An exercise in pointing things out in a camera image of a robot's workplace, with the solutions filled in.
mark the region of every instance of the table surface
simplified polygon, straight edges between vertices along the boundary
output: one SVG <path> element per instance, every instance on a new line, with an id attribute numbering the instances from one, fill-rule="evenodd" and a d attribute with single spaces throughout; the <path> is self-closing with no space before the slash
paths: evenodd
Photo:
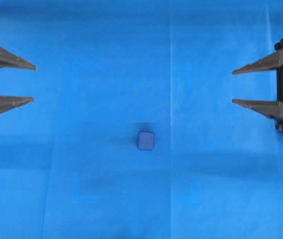
<path id="1" fill-rule="evenodd" d="M 0 0 L 0 238 L 283 239 L 283 136 L 231 72 L 283 38 L 280 0 Z M 137 149 L 140 131 L 155 149 Z"/>

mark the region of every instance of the small blue block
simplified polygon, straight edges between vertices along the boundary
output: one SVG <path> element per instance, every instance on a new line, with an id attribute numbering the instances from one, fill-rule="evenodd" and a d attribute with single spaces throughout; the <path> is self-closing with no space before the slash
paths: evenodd
<path id="1" fill-rule="evenodd" d="M 139 132 L 138 149 L 152 150 L 155 146 L 155 134 L 153 132 Z"/>

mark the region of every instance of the blue cube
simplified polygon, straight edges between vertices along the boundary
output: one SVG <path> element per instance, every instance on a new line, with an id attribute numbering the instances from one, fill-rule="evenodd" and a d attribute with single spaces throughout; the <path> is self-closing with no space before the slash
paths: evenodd
<path id="1" fill-rule="evenodd" d="M 139 132 L 138 149 L 152 150 L 155 146 L 155 134 L 153 132 Z"/>

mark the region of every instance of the blue cloth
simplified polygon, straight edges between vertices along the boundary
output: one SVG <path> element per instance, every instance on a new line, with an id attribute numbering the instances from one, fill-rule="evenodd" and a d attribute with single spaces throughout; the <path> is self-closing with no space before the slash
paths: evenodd
<path id="1" fill-rule="evenodd" d="M 283 239 L 283 1 L 0 0 L 0 238 Z M 156 134 L 153 151 L 136 147 Z"/>

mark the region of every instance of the blue fabric surface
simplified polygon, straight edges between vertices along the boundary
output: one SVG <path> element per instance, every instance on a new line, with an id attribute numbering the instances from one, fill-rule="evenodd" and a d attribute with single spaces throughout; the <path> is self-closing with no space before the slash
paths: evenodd
<path id="1" fill-rule="evenodd" d="M 0 238 L 283 239 L 283 1 L 0 0 Z M 140 131 L 155 149 L 136 147 Z"/>

